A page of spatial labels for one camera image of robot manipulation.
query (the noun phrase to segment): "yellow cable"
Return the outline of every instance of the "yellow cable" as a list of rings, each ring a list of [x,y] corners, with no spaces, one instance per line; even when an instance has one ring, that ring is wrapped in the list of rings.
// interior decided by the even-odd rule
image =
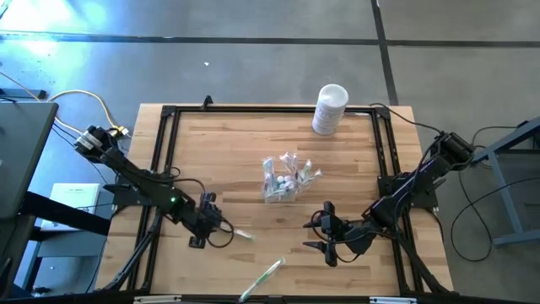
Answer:
[[[18,85],[19,87],[21,87],[23,90],[26,91],[26,93],[28,93],[30,96],[34,97],[35,100],[37,100],[38,102],[42,102],[42,100],[40,100],[39,98],[37,98],[37,96],[35,96],[34,94],[32,94],[28,89],[26,89],[26,87],[24,87],[22,84],[20,84],[17,80],[15,79],[12,79],[11,77],[9,77],[8,75],[6,75],[5,73],[3,72],[0,72],[0,74],[13,81],[16,85]],[[111,114],[109,113],[109,109],[107,109],[107,106],[105,105],[105,102],[96,94],[92,93],[92,92],[88,92],[88,91],[85,91],[85,90],[67,90],[67,91],[63,91],[63,92],[60,92],[54,96],[52,96],[48,101],[46,102],[53,102],[55,99],[57,99],[58,97],[62,96],[62,95],[65,95],[65,94],[71,94],[71,93],[82,93],[82,94],[86,94],[86,95],[90,95],[92,97],[94,97],[95,99],[97,99],[100,104],[101,104],[101,107],[103,107],[103,111],[105,111],[105,115],[107,116],[107,120],[109,121],[109,123],[111,124],[111,126],[113,128],[116,128],[116,129],[120,129],[117,125],[115,125],[113,122],[112,122],[112,119],[111,119]],[[58,118],[58,115],[56,117],[54,117],[55,121],[60,123],[61,125],[63,125],[65,128],[68,128],[72,131],[74,131],[75,133],[78,133],[78,134],[82,134],[81,131],[79,131],[77,128],[75,127],[72,127],[68,124],[66,124],[65,122],[62,122],[60,120],[60,118]]]

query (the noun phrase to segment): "concrete floor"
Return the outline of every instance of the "concrete floor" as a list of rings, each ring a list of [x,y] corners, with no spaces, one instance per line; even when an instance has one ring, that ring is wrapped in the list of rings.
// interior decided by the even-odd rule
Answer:
[[[525,0],[381,0],[387,39],[438,41],[538,41],[540,3]],[[48,14],[55,11],[61,14]],[[14,0],[0,30],[107,35],[309,37],[376,39],[369,0],[30,1]],[[308,103],[328,83],[343,85],[350,103],[388,104],[378,46],[0,41],[1,69],[32,88],[51,93],[90,90],[114,118],[132,126],[143,102]],[[389,47],[400,105],[418,122],[470,139],[479,128],[516,125],[540,112],[540,49]],[[0,86],[12,87],[4,79]],[[106,124],[95,100],[60,100],[61,117],[78,128]],[[433,135],[419,129],[423,147]],[[489,144],[507,130],[478,137]],[[76,167],[70,173],[66,168]],[[108,170],[105,178],[112,180]],[[496,188],[491,172],[463,172],[472,198]],[[31,189],[48,195],[53,182],[100,182],[95,170],[52,134]],[[449,175],[438,190],[447,239],[466,200]],[[479,205],[494,236],[510,232],[500,198]],[[458,222],[456,245],[470,257],[489,245],[473,213]],[[495,248],[481,263],[460,259],[445,245],[455,289],[462,294],[539,301],[539,242]],[[89,281],[92,267],[86,267]],[[47,274],[41,274],[45,282]],[[66,274],[66,280],[72,280]]]

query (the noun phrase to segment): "clear plastic bag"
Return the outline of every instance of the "clear plastic bag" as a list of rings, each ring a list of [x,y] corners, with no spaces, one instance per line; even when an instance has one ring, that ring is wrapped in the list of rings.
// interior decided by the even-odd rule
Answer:
[[[296,195],[305,191],[315,179],[322,176],[321,170],[311,173],[311,161],[307,160],[303,169],[299,170],[298,156],[296,153],[285,153],[279,156],[288,174],[276,176],[273,158],[267,157],[262,160],[264,183],[262,196],[265,203],[292,202]]]

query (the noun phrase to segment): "wooden tabletop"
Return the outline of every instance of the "wooden tabletop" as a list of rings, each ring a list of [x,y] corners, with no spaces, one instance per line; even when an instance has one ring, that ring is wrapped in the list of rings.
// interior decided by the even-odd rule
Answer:
[[[134,128],[129,159],[149,168],[162,105],[142,104]],[[409,106],[394,111],[413,120]],[[354,263],[330,268],[316,249],[302,245],[316,241],[312,231],[302,229],[325,200],[336,205],[338,216],[359,219],[378,198],[376,178],[380,175],[375,139],[369,117],[346,116],[338,131],[322,137],[311,129],[310,114],[300,113],[182,113],[173,166],[183,177],[200,179],[207,191],[218,195],[217,204],[235,228],[256,236],[255,241],[236,237],[226,248],[193,249],[187,246],[190,233],[168,220],[160,233],[152,293],[241,294],[279,258],[286,264],[256,294],[310,296],[394,296],[398,294],[396,270],[390,241],[377,237],[366,254]],[[168,124],[165,134],[170,133]],[[397,152],[403,171],[414,170],[421,157],[415,126],[392,116]],[[165,159],[161,155],[161,168]],[[265,204],[262,200],[262,159],[296,152],[300,164],[310,159],[323,177],[297,196],[295,202]],[[276,161],[276,171],[283,171]],[[198,198],[200,188],[188,182],[177,187]],[[127,261],[137,235],[140,207],[129,207],[112,223],[100,265],[96,287],[112,280]],[[424,210],[411,212],[413,234],[419,256],[437,279],[451,289],[437,223]],[[217,232],[216,244],[228,235]],[[338,246],[344,259],[354,255]],[[410,264],[404,256],[409,285]],[[146,266],[143,257],[138,281]]]

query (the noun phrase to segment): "black table frame rail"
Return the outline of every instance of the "black table frame rail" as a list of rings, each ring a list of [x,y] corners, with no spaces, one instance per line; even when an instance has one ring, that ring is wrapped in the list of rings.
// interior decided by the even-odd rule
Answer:
[[[174,154],[175,147],[177,144],[181,144],[181,143],[176,142],[176,137],[177,137],[178,129],[180,126],[181,113],[198,113],[198,112],[314,113],[315,107],[314,106],[220,106],[220,105],[213,105],[213,100],[212,100],[212,97],[210,96],[206,97],[206,99],[204,100],[201,106],[165,105],[162,107],[161,114],[160,114],[159,127],[158,127],[158,132],[157,132],[155,146],[154,146],[154,153],[153,153],[152,162],[150,166],[150,169],[152,171],[157,171],[159,168],[159,156],[163,148],[163,143],[165,139],[165,128],[168,121],[170,120],[172,121],[172,128],[170,130],[169,144],[167,146],[167,152],[165,155],[164,168],[165,168],[165,172],[170,173],[170,169],[173,165],[172,162],[173,162],[173,154]],[[388,141],[388,149],[390,150],[390,160],[391,160],[393,175],[396,175],[399,172],[401,172],[401,168],[399,165],[399,158],[397,156],[396,140],[394,138],[393,129],[392,129],[391,115],[388,109],[384,107],[348,107],[345,110],[345,112],[353,113],[353,114],[364,114],[367,117],[370,117],[372,121],[372,126],[373,126],[373,133],[375,136],[375,149],[377,153],[377,160],[379,163],[379,170],[381,174],[381,176],[379,176],[379,179],[381,179],[382,177],[392,177],[392,176],[389,176],[388,170],[386,168],[386,156],[385,156],[385,149],[383,146],[380,122],[384,124],[384,128],[386,130],[386,138]],[[135,246],[137,246],[137,244],[143,238],[144,232],[146,231],[146,227],[149,222],[149,214],[150,214],[151,207],[142,207],[142,208],[143,208],[143,212],[141,213]],[[405,232],[405,236],[414,246],[413,229],[411,226],[411,220],[410,220],[408,212],[404,213],[402,217],[402,221],[403,221],[403,229]],[[145,290],[148,293],[150,292],[150,289],[152,286],[152,279],[154,276],[154,266],[155,266],[155,259],[156,259],[158,244],[159,244],[159,234],[156,234],[149,249],[147,268],[144,275],[144,281],[140,287],[141,290]],[[395,240],[392,241],[392,253],[394,257],[394,263],[396,265],[396,275],[397,275],[397,284],[398,284],[399,292],[400,292],[400,295],[403,295],[409,292],[411,289],[409,288],[408,283],[405,278],[405,268],[403,266],[401,248]],[[423,291],[424,288],[423,288],[422,280],[420,278],[419,272],[416,270],[414,266],[412,267],[412,272],[413,272],[414,290]],[[135,267],[133,268],[133,271],[129,275],[129,278],[127,281],[127,290],[137,289],[136,288],[137,276],[138,276],[138,263],[135,265]],[[202,296],[205,298],[209,298],[209,297],[211,298],[211,296],[209,295],[192,295],[192,296],[195,296],[195,297]],[[216,296],[214,300],[219,300],[221,298],[222,298],[221,296]],[[325,296],[324,298],[325,299],[328,298],[329,301],[332,300],[331,296],[329,297]],[[359,296],[357,298],[357,300],[362,300],[362,299],[365,299],[365,296]]]

